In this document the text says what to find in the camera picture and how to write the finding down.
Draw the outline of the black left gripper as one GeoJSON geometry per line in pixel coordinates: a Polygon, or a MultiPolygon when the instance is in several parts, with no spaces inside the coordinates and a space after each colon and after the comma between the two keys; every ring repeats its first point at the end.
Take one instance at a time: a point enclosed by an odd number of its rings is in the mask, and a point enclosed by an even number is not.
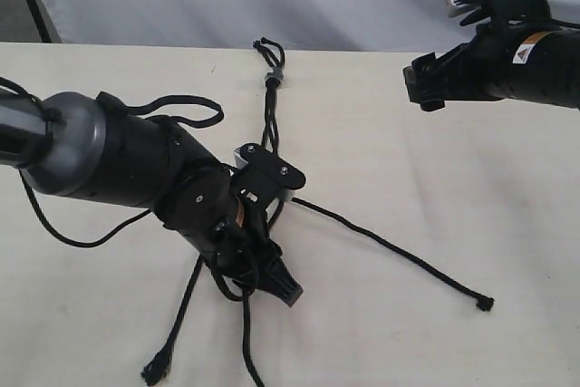
{"type": "Polygon", "coordinates": [[[201,254],[217,287],[230,279],[242,290],[260,290],[293,307],[303,294],[270,237],[265,211],[238,196],[180,200],[180,234],[201,254]]]}

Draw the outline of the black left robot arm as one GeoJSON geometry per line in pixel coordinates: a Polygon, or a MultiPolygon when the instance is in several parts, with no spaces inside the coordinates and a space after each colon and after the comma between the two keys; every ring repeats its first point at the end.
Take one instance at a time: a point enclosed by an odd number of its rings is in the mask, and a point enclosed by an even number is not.
{"type": "Polygon", "coordinates": [[[191,134],[223,120],[215,102],[170,95],[129,106],[101,92],[40,100],[1,82],[1,161],[29,194],[143,208],[200,253],[218,283],[292,305],[302,287],[270,236],[267,208],[305,185],[302,171],[257,143],[234,169],[191,134]]]}

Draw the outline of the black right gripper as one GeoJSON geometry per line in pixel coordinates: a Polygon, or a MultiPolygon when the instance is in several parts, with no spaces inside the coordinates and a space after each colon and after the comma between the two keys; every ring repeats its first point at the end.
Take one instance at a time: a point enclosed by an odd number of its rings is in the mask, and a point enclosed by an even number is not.
{"type": "Polygon", "coordinates": [[[438,111],[448,101],[498,101],[506,97],[502,75],[517,48],[535,31],[530,24],[479,24],[475,36],[438,59],[424,54],[403,68],[411,102],[438,111]]]}

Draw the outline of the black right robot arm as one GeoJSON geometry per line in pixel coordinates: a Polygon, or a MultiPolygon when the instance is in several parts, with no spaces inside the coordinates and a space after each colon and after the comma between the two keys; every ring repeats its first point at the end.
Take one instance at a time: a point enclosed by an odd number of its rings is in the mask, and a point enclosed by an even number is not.
{"type": "Polygon", "coordinates": [[[446,102],[515,100],[579,108],[579,32],[547,22],[479,24],[473,39],[402,70],[411,102],[437,111],[446,102]]]}

